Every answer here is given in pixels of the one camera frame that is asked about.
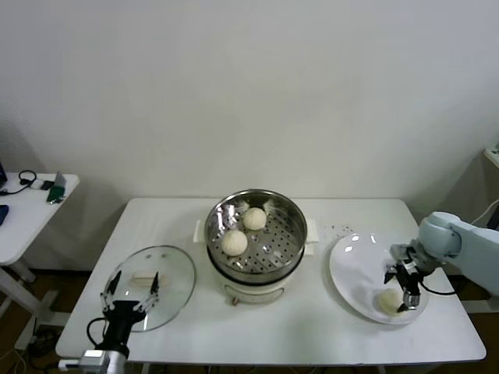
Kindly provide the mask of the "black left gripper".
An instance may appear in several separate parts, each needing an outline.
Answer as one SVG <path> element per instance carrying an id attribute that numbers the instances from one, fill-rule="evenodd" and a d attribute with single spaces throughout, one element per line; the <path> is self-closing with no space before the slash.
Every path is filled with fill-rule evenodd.
<path id="1" fill-rule="evenodd" d="M 121 270 L 116 271 L 100 293 L 102 311 L 108 321 L 108 328 L 103 341 L 96 345 L 96 349 L 127 349 L 133 325 L 144 320 L 148 311 L 159 301 L 159 273 L 156 272 L 154 276 L 146 273 L 145 277 L 136 278 L 136 283 L 147 289 L 141 302 L 131 300 L 114 302 L 121 275 Z"/>

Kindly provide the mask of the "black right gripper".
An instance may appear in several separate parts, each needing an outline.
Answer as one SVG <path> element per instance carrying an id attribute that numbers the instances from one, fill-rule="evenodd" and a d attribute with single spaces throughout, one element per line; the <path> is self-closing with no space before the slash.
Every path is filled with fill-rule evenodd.
<path id="1" fill-rule="evenodd" d="M 416 264 L 407 259 L 398 260 L 396 264 L 387 265 L 384 273 L 384 283 L 387 284 L 394 278 L 397 278 L 403 291 L 402 303 L 397 308 L 397 312 L 416 310 L 421 298 L 419 289 L 421 276 Z"/>

